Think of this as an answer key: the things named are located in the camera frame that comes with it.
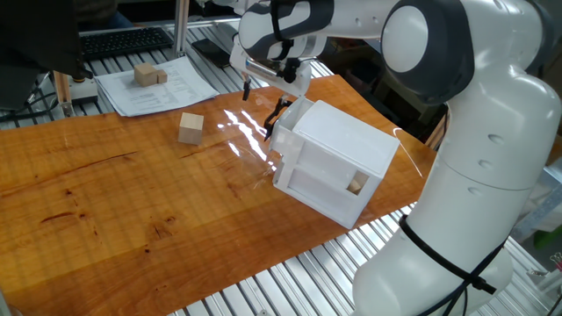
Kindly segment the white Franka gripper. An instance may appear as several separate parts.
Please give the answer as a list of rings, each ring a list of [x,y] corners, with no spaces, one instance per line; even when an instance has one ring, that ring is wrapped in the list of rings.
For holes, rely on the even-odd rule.
[[[279,88],[286,93],[278,99],[275,107],[276,111],[281,111],[283,108],[289,107],[292,104],[290,95],[303,97],[308,91],[312,79],[312,70],[309,64],[304,63],[301,65],[297,70],[296,79],[292,83],[289,83],[282,76],[279,76],[277,71],[267,68],[247,55],[241,46],[238,35],[234,36],[233,44],[233,49],[230,54],[230,64],[233,68],[237,68],[242,72],[241,75],[244,81],[242,95],[243,101],[247,101],[249,99],[252,83],[250,77],[267,82],[269,86]]]

